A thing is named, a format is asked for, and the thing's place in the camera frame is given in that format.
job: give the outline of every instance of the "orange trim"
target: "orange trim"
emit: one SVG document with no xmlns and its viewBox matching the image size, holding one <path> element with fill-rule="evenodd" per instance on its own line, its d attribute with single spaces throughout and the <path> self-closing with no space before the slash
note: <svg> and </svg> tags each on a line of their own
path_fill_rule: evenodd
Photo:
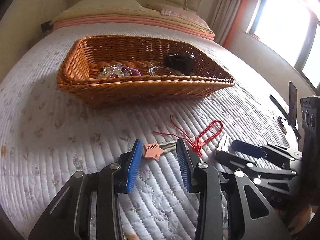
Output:
<svg viewBox="0 0 320 240">
<path fill-rule="evenodd" d="M 241 21 L 241 17 L 242 17 L 242 14 L 244 12 L 245 6 L 247 5 L 247 1 L 248 0 L 241 0 L 241 2 L 240 2 L 238 11 L 236 13 L 236 17 L 233 20 L 233 23 L 231 25 L 230 31 L 228 33 L 228 36 L 227 36 L 225 42 L 222 45 L 224 48 L 228 48 L 228 46 L 230 45 L 231 40 L 233 39 L 235 31 L 238 28 L 238 25 L 239 25 L 239 23 Z"/>
</svg>

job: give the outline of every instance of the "beige curtain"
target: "beige curtain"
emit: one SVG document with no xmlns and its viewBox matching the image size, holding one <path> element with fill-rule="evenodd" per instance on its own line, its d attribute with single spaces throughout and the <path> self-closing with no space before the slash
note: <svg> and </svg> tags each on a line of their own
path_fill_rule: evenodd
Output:
<svg viewBox="0 0 320 240">
<path fill-rule="evenodd" d="M 209 25 L 215 34 L 214 41 L 216 43 L 223 45 L 226 40 L 240 2 L 241 0 L 218 1 L 211 24 Z"/>
</svg>

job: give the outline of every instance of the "window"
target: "window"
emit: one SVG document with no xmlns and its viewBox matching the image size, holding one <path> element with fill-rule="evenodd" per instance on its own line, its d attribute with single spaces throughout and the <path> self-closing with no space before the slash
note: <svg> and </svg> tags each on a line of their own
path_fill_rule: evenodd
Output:
<svg viewBox="0 0 320 240">
<path fill-rule="evenodd" d="M 249 34 L 266 44 L 320 89 L 320 26 L 299 0 L 261 0 Z"/>
</svg>

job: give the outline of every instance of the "pink star tag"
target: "pink star tag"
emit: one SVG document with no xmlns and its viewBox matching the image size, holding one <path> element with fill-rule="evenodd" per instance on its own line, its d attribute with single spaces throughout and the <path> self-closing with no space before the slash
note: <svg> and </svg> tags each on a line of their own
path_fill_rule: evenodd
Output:
<svg viewBox="0 0 320 240">
<path fill-rule="evenodd" d="M 144 155 L 144 157 L 147 159 L 153 158 L 156 161 L 159 161 L 160 155 L 164 153 L 164 150 L 159 148 L 157 142 L 154 142 L 152 144 L 145 143 L 144 147 L 146 149 L 146 154 Z"/>
</svg>

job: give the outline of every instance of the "red string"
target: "red string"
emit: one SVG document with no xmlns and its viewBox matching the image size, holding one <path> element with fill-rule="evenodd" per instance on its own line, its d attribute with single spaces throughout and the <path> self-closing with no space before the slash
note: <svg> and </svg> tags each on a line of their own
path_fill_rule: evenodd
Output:
<svg viewBox="0 0 320 240">
<path fill-rule="evenodd" d="M 202 156 L 202 153 L 201 153 L 201 147 L 205 144 L 207 144 L 208 142 L 210 142 L 213 138 L 215 138 L 219 133 L 222 132 L 222 129 L 223 129 L 223 124 L 220 120 L 213 120 L 196 138 L 195 138 L 195 141 L 191 141 L 190 137 L 187 135 L 187 133 L 179 128 L 172 120 L 172 116 L 170 115 L 170 120 L 172 122 L 172 124 L 175 126 L 175 128 L 179 129 L 180 132 L 182 132 L 183 135 L 186 136 L 185 137 L 180 137 L 178 135 L 175 135 L 175 134 L 172 134 L 172 133 L 164 133 L 164 132 L 155 132 L 153 131 L 153 133 L 157 133 L 157 134 L 163 134 L 163 135 L 171 135 L 171 136 L 175 136 L 177 138 L 181 138 L 181 139 L 184 139 L 186 140 L 188 143 L 190 143 L 191 145 L 191 149 L 198 154 L 199 157 Z M 220 128 L 219 130 L 212 136 L 210 136 L 207 140 L 204 140 L 203 143 L 200 143 L 200 138 L 215 124 L 215 123 L 219 123 L 220 124 Z"/>
</svg>

